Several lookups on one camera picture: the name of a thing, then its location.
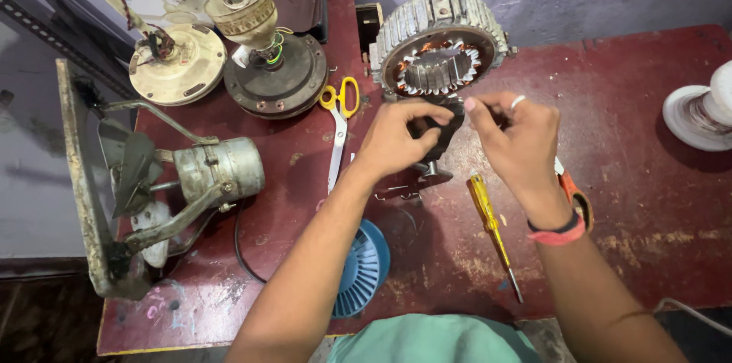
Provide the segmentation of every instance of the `black wristband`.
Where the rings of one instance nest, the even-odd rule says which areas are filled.
[[[572,230],[573,228],[577,227],[577,223],[579,223],[579,222],[580,222],[580,215],[577,214],[576,211],[572,210],[572,218],[570,218],[570,221],[567,224],[565,224],[564,226],[562,226],[561,228],[558,228],[556,230],[540,230],[540,229],[537,229],[536,227],[534,227],[531,224],[531,222],[528,222],[528,228],[533,233],[536,233],[539,231],[548,231],[548,232],[552,232],[552,233],[562,234],[562,233],[566,233],[566,232]]]

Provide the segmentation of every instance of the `black cable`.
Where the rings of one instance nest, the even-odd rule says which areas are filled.
[[[239,261],[239,265],[242,266],[242,269],[247,272],[247,274],[249,274],[249,277],[254,279],[257,283],[264,285],[267,283],[267,281],[265,279],[262,279],[260,276],[257,276],[257,274],[249,267],[249,265],[244,262],[244,259],[239,252],[239,218],[242,216],[243,210],[244,205],[242,204],[239,207],[239,213],[236,214],[236,221],[233,224],[233,249],[236,253],[236,259]]]

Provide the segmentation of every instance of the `worn red table surface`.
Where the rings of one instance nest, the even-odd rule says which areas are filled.
[[[330,68],[338,67],[330,84],[354,76],[364,96],[348,122],[345,167],[373,119],[380,90],[363,75],[353,0],[328,3],[330,41],[324,50]],[[732,156],[679,142],[664,125],[661,106],[678,87],[707,84],[730,59],[732,42],[716,25],[584,40],[524,48],[463,94],[512,90],[560,108],[558,154],[594,205],[592,238],[608,262],[647,307],[664,296],[713,307],[732,303],[732,280],[720,278],[732,269]],[[316,106],[289,120],[260,120],[243,112],[222,87],[165,111],[196,134],[248,136],[256,143],[266,186],[246,203],[239,244],[247,262],[269,277],[326,196],[331,115]],[[441,160],[454,179],[422,190],[422,206],[398,196],[369,201],[364,216],[389,243],[389,276],[361,316],[333,321],[329,334],[355,333],[375,319],[412,312],[500,321],[554,313],[535,247],[526,238],[526,219],[467,124]],[[189,147],[145,110],[137,130],[159,148]],[[472,169],[484,175],[493,206],[506,220],[501,235],[524,304],[517,302],[482,232],[465,183]],[[161,180],[174,177],[172,167],[166,170]],[[384,183],[401,186],[400,181]],[[217,215],[187,255],[170,259],[168,276],[144,300],[106,301],[100,354],[233,340],[261,290],[233,254],[236,212]]]

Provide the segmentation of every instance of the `screwdriver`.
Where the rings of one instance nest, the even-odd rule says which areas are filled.
[[[485,230],[488,232],[493,232],[493,235],[496,237],[496,241],[498,241],[499,247],[501,248],[501,255],[506,262],[508,273],[511,276],[511,281],[513,282],[513,287],[516,288],[516,294],[518,294],[518,302],[523,303],[521,291],[518,290],[516,278],[513,276],[513,270],[511,270],[511,263],[508,262],[506,248],[503,246],[503,241],[501,241],[501,234],[499,233],[499,221],[496,220],[496,216],[493,214],[493,206],[490,204],[488,190],[486,190],[485,183],[483,183],[483,177],[475,170],[472,170],[470,174],[470,183],[473,190],[473,201],[475,202],[475,206],[478,208],[479,211],[483,213],[483,218],[485,219],[485,223],[483,225],[485,226]]]

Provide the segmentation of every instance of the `ring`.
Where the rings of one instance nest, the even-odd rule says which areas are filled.
[[[516,99],[513,101],[513,103],[511,103],[511,111],[513,112],[513,108],[516,107],[516,105],[519,104],[521,102],[521,100],[525,100],[525,99],[526,99],[526,96],[524,96],[523,94],[516,97]]]

